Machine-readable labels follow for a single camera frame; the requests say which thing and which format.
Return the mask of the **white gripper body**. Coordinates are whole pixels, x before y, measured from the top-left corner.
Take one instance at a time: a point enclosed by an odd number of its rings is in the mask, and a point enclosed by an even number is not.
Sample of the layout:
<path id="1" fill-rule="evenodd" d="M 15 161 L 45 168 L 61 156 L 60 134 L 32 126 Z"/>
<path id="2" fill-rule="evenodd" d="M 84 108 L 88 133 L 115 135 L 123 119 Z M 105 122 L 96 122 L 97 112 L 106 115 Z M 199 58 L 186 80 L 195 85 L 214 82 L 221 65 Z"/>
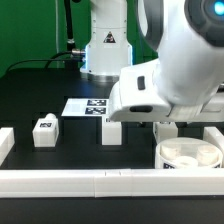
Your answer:
<path id="1" fill-rule="evenodd" d="M 123 122 L 223 122 L 224 93 L 202 107 L 173 106 L 153 85 L 157 60 L 125 67 L 109 96 L 108 116 Z"/>

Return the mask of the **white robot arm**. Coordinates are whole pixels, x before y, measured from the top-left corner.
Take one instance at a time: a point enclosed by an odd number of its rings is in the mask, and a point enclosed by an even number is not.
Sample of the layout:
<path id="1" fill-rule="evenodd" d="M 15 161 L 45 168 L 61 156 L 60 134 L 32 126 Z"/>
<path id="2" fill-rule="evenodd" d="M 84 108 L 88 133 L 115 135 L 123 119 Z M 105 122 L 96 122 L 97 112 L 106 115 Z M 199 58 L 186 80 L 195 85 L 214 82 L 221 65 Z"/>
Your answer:
<path id="1" fill-rule="evenodd" d="M 112 81 L 112 121 L 224 121 L 224 0 L 134 0 L 139 30 L 158 58 L 134 65 L 125 0 L 90 0 L 82 76 Z"/>

